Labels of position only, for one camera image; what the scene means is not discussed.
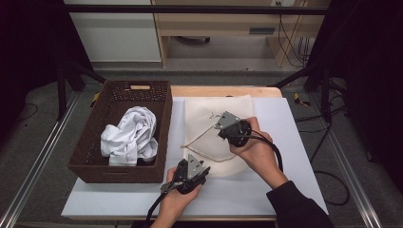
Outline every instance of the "black cord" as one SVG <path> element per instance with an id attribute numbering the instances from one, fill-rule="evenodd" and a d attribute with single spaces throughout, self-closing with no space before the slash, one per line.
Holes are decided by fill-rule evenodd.
<path id="1" fill-rule="evenodd" d="M 308 54 L 308 48 L 309 48 L 309 37 L 305 37 L 305 44 L 304 44 L 304 50 L 302 51 L 302 41 L 304 40 L 303 37 L 299 38 L 299 42 L 298 42 L 298 57 L 299 59 L 302 60 L 302 64 L 304 67 L 306 67 L 310 54 Z"/>
<path id="2" fill-rule="evenodd" d="M 342 105 L 342 106 L 340 106 L 340 107 L 338 107 L 338 108 L 332 110 L 331 113 L 332 113 L 332 114 L 335 114 L 335 113 L 337 113 L 338 111 L 340 111 L 340 110 L 342 110 L 342 109 L 344 109 L 344 108 L 346 108 L 346 105 Z M 323 117 L 323 116 L 322 116 L 322 115 L 317 115 L 317 116 L 310 116 L 310 117 L 300 117 L 300 118 L 295 118 L 294 121 L 295 121 L 296 123 L 297 123 L 297 122 L 305 122 L 305 121 L 311 121 L 311 120 L 314 120 L 314 119 L 317 119 L 317 118 L 321 118 L 321 117 Z"/>
<path id="3" fill-rule="evenodd" d="M 16 122 L 22 122 L 22 121 L 24 121 L 24 120 L 27 120 L 27 119 L 31 118 L 33 115 L 35 115 L 36 112 L 38 112 L 38 105 L 32 104 L 32 103 L 26 103 L 26 105 L 32 105 L 32 106 L 34 106 L 34 107 L 35 107 L 35 110 L 34 110 L 31 114 L 29 114 L 27 117 L 24 117 L 24 118 L 21 118 L 21 119 L 16 120 Z"/>
<path id="4" fill-rule="evenodd" d="M 341 178 L 339 178 L 338 176 L 336 176 L 334 174 L 331 174 L 329 172 L 320 171 L 320 170 L 316 170 L 316 171 L 314 171 L 314 173 L 328 175 L 328 176 L 336 179 L 337 181 L 339 181 L 341 183 L 341 185 L 343 185 L 344 189 L 346 190 L 346 195 L 347 196 L 346 196 L 346 199 L 344 201 L 342 201 L 342 202 L 329 201 L 329 200 L 326 199 L 325 195 L 322 194 L 323 199 L 325 200 L 325 202 L 327 202 L 327 203 L 329 203 L 329 204 L 331 204 L 333 206 L 344 206 L 344 205 L 347 204 L 347 202 L 350 200 L 351 194 L 350 194 L 349 187 L 347 187 L 347 185 L 344 183 L 344 181 Z"/>
<path id="5" fill-rule="evenodd" d="M 145 219 L 145 227 L 149 227 L 151 225 L 150 221 L 151 221 L 152 213 L 154 212 L 154 210 L 158 206 L 158 204 L 160 204 L 160 202 L 163 200 L 163 198 L 166 197 L 166 195 L 168 195 L 168 193 L 161 193 L 160 196 L 157 198 L 157 200 L 155 200 L 155 202 L 152 204 L 152 206 L 148 210 L 148 214 Z"/>
<path id="6" fill-rule="evenodd" d="M 285 32 L 285 29 L 284 29 L 284 27 L 282 26 L 282 20 L 281 20 L 281 14 L 280 14 L 280 15 L 279 15 L 278 29 L 281 29 L 281 28 L 282 28 L 282 30 L 284 31 L 285 36 L 287 37 L 287 40 L 288 40 L 289 44 L 291 45 L 291 49 L 293 50 L 294 54 L 296 55 L 296 52 L 295 52 L 295 50 L 294 50 L 294 47 L 293 47 L 293 45 L 291 44 L 291 40 L 288 38 L 287 32 Z M 290 60 L 290 58 L 288 57 L 287 51 L 285 51 L 285 49 L 284 49 L 284 47 L 282 46 L 282 43 L 281 43 L 281 41 L 280 41 L 280 39 L 279 39 L 279 33 L 280 33 L 280 30 L 278 31 L 278 44 L 279 44 L 279 47 L 280 47 L 280 48 L 282 49 L 282 51 L 284 52 L 285 57 L 286 57 L 287 60 L 288 60 L 288 63 L 290 63 L 290 65 L 293 66 L 293 67 L 303 67 L 303 66 L 296 66 L 296 65 L 294 65 L 293 63 L 291 63 L 291 60 Z"/>
<path id="7" fill-rule="evenodd" d="M 325 127 L 325 128 L 319 129 L 319 130 L 313 130 L 313 131 L 299 130 L 298 132 L 300 132 L 300 133 L 317 133 L 317 132 L 324 131 L 324 130 L 327 130 L 327 129 L 328 129 L 328 127 Z"/>
<path id="8" fill-rule="evenodd" d="M 343 96 L 342 95 L 335 95 L 335 97 L 333 97 L 330 101 L 329 101 L 329 103 L 331 103 L 334 99 L 336 99 L 336 98 L 342 98 Z"/>
<path id="9" fill-rule="evenodd" d="M 279 170 L 281 170 L 281 172 L 283 172 L 283 167 L 282 167 L 282 157 L 281 154 L 279 153 L 278 148 L 272 143 L 270 142 L 266 137 L 264 137 L 262 134 L 260 134 L 259 132 L 252 130 L 253 132 L 257 133 L 258 135 L 260 135 L 260 137 L 258 136 L 251 136 L 251 135 L 227 135 L 227 138 L 233 137 L 233 138 L 248 138 L 248 139 L 254 139 L 254 140 L 259 140 L 262 141 L 264 143 L 267 143 L 270 147 L 272 147 L 273 151 L 276 154 L 276 158 L 278 160 L 278 168 Z"/>
<path id="10" fill-rule="evenodd" d="M 322 146 L 323 142 L 325 141 L 326 136 L 329 133 L 331 126 L 332 126 L 332 122 L 330 122 L 329 125 L 327 126 L 327 130 L 326 130 L 325 134 L 323 135 L 322 139 L 320 140 L 319 145 L 317 146 L 317 149 L 315 150 L 314 154 L 312 155 L 311 159 L 309 160 L 309 163 L 312 163 L 314 161 L 314 158 L 317 155 L 317 151 L 319 151 L 319 148 Z"/>
<path id="11" fill-rule="evenodd" d="M 174 173 L 174 177 L 172 178 L 171 182 L 169 183 L 168 187 L 166 189 L 171 189 L 172 185 L 175 184 L 175 180 L 177 179 L 178 176 L 178 172 Z M 155 200 L 155 202 L 152 204 L 152 206 L 150 207 L 150 209 L 148 210 L 148 214 L 147 217 L 145 218 L 145 225 L 144 227 L 149 227 L 150 221 L 151 221 L 151 216 L 152 213 L 154 212 L 155 208 L 157 207 L 157 205 L 163 200 L 163 198 L 166 197 L 166 195 L 168 195 L 169 192 L 161 192 L 160 196 Z"/>

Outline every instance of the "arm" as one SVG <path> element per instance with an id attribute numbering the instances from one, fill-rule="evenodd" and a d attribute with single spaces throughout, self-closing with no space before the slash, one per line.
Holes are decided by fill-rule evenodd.
<path id="1" fill-rule="evenodd" d="M 256 117 L 246 121 L 251 124 L 254 131 L 259 132 L 270 142 L 273 141 L 267 132 L 260 131 Z M 333 227 L 324 211 L 312 199 L 304 197 L 294 183 L 288 181 L 287 177 L 279 170 L 275 153 L 268 144 L 249 139 L 243 147 L 230 145 L 230 150 L 244 159 L 249 167 L 273 189 L 267 193 L 267 197 L 277 213 L 279 228 Z"/>
<path id="2" fill-rule="evenodd" d="M 168 170 L 166 182 L 172 180 L 176 168 Z M 182 195 L 178 190 L 172 190 L 160 204 L 160 213 L 151 225 L 151 228 L 169 228 L 181 216 L 184 208 L 194 200 L 201 191 L 202 186 L 197 186 L 192 192 Z"/>

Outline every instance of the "brown woven basket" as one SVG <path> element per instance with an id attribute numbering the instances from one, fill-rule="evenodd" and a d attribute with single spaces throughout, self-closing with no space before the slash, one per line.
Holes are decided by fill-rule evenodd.
<path id="1" fill-rule="evenodd" d="M 107 124 L 117 125 L 134 106 L 145 106 L 156 116 L 156 159 L 151 164 L 139 160 L 137 166 L 109 166 L 108 158 L 101 155 L 101 134 Z M 171 113 L 167 81 L 106 81 L 67 167 L 87 183 L 163 182 Z"/>

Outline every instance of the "floor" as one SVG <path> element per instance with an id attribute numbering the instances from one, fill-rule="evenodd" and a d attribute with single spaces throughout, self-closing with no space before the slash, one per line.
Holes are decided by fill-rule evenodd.
<path id="1" fill-rule="evenodd" d="M 150 64 L 97 64 L 96 70 L 109 80 L 147 79 L 170 80 L 173 85 L 248 85 L 269 86 L 286 78 L 298 67 L 286 65 L 276 67 L 264 38 L 223 38 L 212 37 L 210 43 L 201 41 L 173 39 L 166 67 Z M 11 210 L 16 216 L 14 227 L 126 227 L 130 221 L 73 221 L 60 216 L 76 177 L 67 170 L 70 152 L 78 141 L 80 132 L 89 115 L 89 107 L 100 85 L 85 77 L 87 87 L 84 92 L 68 93 L 75 99 L 66 125 L 60 132 L 52 132 L 57 125 L 57 87 L 49 84 L 32 90 L 27 97 L 27 106 L 21 113 L 21 120 L 15 123 L 8 139 L 0 147 L 0 213 L 4 216 Z M 320 90 L 305 93 L 301 85 L 304 79 L 296 80 L 284 87 L 281 92 L 287 98 L 296 120 L 317 115 Z M 296 103 L 295 93 L 302 102 Z M 324 195 L 330 218 L 335 227 L 403 227 L 403 198 L 388 178 L 384 168 L 377 162 L 369 162 L 366 149 L 343 108 L 344 102 L 337 91 L 332 90 L 333 114 L 331 130 L 313 160 L 317 181 Z M 327 123 L 320 118 L 296 122 L 300 137 L 304 142 L 307 156 L 311 158 L 326 130 Z M 55 135 L 57 142 L 49 144 L 49 135 Z M 358 185 L 346 191 L 339 180 L 323 175 L 326 171 L 337 176 L 342 182 L 349 183 L 346 169 L 340 160 L 345 156 L 353 170 Z M 45 158 L 46 165 L 38 165 L 38 157 Z M 31 167 L 40 167 L 38 175 Z M 37 177 L 27 184 L 26 177 Z M 342 205 L 335 205 L 348 198 Z M 13 199 L 21 196 L 15 205 Z M 267 227 L 267 223 L 254 226 Z"/>

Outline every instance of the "white cabinet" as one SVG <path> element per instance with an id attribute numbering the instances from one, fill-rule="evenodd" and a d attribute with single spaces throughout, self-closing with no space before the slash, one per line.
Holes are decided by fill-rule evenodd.
<path id="1" fill-rule="evenodd" d="M 66 4 L 150 5 L 149 0 L 65 0 Z M 151 13 L 71 13 L 91 62 L 160 62 Z"/>

